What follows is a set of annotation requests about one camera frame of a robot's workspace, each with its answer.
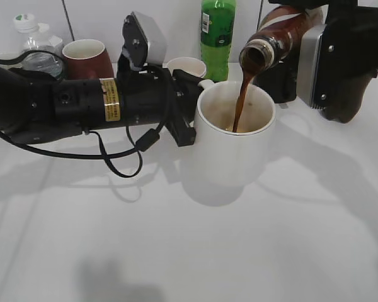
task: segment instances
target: warning sticker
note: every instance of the warning sticker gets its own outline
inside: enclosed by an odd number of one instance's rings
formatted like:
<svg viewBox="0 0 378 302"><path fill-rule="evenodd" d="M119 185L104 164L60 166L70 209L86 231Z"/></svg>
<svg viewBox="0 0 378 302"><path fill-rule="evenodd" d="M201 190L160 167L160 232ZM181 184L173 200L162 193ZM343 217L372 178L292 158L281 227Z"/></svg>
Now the warning sticker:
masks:
<svg viewBox="0 0 378 302"><path fill-rule="evenodd" d="M114 79L101 79L103 102L105 104L105 120L120 121L120 103Z"/></svg>

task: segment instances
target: green bottle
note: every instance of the green bottle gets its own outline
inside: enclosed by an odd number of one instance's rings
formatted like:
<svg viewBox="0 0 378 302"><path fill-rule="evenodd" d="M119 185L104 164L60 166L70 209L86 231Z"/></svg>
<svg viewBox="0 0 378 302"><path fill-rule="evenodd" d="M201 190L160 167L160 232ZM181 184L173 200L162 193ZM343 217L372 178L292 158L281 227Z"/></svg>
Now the green bottle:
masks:
<svg viewBox="0 0 378 302"><path fill-rule="evenodd" d="M203 0L202 60L207 65L206 79L215 82L228 78L228 58L234 30L236 0Z"/></svg>

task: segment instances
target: white mug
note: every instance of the white mug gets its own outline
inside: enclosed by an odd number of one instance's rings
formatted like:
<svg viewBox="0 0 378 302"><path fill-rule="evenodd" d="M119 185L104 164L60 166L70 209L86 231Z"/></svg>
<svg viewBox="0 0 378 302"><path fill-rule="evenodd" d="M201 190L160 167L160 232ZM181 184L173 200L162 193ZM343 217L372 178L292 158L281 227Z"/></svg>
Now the white mug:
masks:
<svg viewBox="0 0 378 302"><path fill-rule="evenodd" d="M166 64L171 74L175 69L181 69L195 77L204 77L207 73L206 64L196 58L182 57L170 60Z"/></svg>
<svg viewBox="0 0 378 302"><path fill-rule="evenodd" d="M210 80L200 84L195 115L197 137L191 151L195 175L220 186L245 186L263 172L274 131L276 109L262 89L249 85L239 131L228 131L234 123L240 82Z"/></svg>

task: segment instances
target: red cup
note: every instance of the red cup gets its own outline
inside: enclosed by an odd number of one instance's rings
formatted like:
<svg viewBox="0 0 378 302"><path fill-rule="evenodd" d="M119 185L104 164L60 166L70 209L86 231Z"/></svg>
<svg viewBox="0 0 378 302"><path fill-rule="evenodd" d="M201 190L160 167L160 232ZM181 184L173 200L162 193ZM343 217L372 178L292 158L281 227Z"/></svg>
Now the red cup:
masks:
<svg viewBox="0 0 378 302"><path fill-rule="evenodd" d="M92 39L78 40L63 48L70 80L114 77L111 59L105 45Z"/></svg>

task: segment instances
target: mug handle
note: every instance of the mug handle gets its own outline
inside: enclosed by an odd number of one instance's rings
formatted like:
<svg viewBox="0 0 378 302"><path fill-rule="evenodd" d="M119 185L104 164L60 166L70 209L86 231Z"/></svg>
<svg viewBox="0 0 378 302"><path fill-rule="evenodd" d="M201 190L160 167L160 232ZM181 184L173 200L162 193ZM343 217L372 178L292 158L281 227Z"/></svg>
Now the mug handle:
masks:
<svg viewBox="0 0 378 302"><path fill-rule="evenodd" d="M207 89L214 85L212 80L204 80L198 84L198 86L202 87L203 89Z"/></svg>

